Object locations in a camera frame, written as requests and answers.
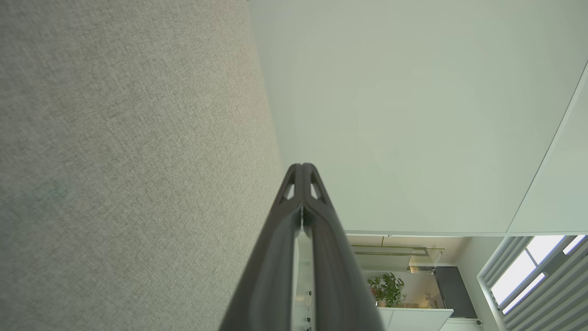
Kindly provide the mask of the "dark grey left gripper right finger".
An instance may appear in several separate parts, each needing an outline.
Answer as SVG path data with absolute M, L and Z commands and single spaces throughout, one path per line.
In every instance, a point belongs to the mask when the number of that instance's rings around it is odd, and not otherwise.
M 311 239 L 313 331 L 384 331 L 317 168 L 303 164 L 303 229 Z

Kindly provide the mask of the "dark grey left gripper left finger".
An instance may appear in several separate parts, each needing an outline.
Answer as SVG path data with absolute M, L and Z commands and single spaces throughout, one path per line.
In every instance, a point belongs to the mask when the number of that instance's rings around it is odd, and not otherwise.
M 219 331 L 291 331 L 302 165 L 288 168 Z

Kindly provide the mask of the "green potted plant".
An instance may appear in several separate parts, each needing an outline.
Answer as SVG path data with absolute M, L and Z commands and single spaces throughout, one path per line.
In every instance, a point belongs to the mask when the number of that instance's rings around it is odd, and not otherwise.
M 393 273 L 385 273 L 382 276 L 370 277 L 367 282 L 377 307 L 403 308 L 405 306 L 405 282 L 401 278 Z

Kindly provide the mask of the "white counter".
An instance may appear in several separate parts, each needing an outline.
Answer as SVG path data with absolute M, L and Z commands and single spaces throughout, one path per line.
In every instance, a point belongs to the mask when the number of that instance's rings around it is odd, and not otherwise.
M 440 331 L 453 309 L 378 307 L 386 331 Z

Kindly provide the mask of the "window with grey blinds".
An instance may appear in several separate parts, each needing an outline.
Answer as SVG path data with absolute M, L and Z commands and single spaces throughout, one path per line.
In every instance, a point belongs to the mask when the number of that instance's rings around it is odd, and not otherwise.
M 477 280 L 499 331 L 588 331 L 588 235 L 506 237 Z

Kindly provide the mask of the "dark grey wall panel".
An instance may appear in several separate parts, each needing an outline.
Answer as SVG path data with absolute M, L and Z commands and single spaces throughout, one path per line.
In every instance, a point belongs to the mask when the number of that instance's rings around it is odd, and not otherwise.
M 445 308 L 452 309 L 452 318 L 477 319 L 477 313 L 457 267 L 435 268 L 435 281 Z

